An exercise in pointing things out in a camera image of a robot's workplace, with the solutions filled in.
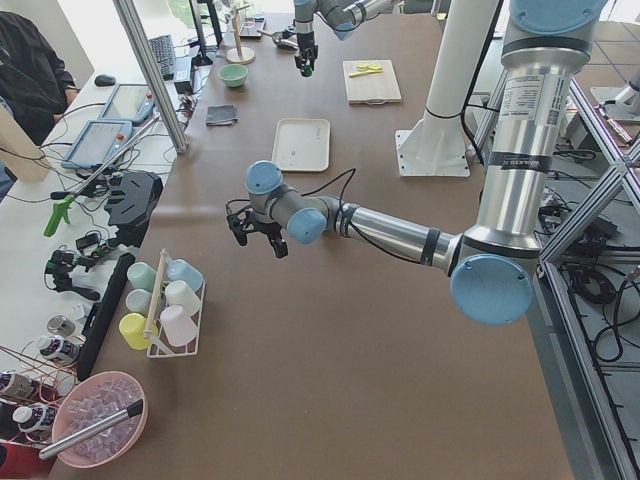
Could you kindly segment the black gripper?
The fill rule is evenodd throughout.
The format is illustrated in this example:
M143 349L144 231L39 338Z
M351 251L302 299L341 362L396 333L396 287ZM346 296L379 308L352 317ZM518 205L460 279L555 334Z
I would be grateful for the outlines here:
M231 204L238 202L243 203L243 206L233 211ZM240 245L246 245L248 243L249 234L262 233L267 237L277 258L284 258L288 255L288 246L280 235L280 228L274 222L260 220L248 199L232 199L227 201L225 203L225 211L229 229Z
M296 34L296 38L300 54L294 57L296 68L302 75L302 70L305 67L310 66L313 69L314 73L316 61L315 32L313 30L311 30L310 32L298 32Z

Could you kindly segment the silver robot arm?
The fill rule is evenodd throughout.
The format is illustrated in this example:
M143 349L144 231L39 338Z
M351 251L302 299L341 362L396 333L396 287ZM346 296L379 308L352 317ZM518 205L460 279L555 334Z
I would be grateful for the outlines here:
M346 202L316 190L298 192L268 160L247 170L248 192L227 222L236 240L264 234L277 257L286 241L308 244L332 231L357 238L397 259L443 270L451 296L470 319L503 325L520 319L533 299L540 246L534 235L539 205L566 111L571 81L590 60L600 1L514 1L501 63L506 86L475 223L451 235L434 227ZM491 42L501 5L450 5L423 117L397 134L405 174L458 176L466 160L456 148L464 112Z
M398 4L391 0L334 1L301 0L294 2L294 33L298 53L294 56L296 68L305 77L311 77L318 58L315 40L314 16L331 28L340 39L347 38L362 23Z

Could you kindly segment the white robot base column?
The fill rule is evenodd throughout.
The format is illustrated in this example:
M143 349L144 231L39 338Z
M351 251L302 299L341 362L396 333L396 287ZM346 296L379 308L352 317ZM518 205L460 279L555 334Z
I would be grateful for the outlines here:
M470 175L463 110L501 9L497 0L456 0L450 4L424 115L412 129L396 132L401 176Z

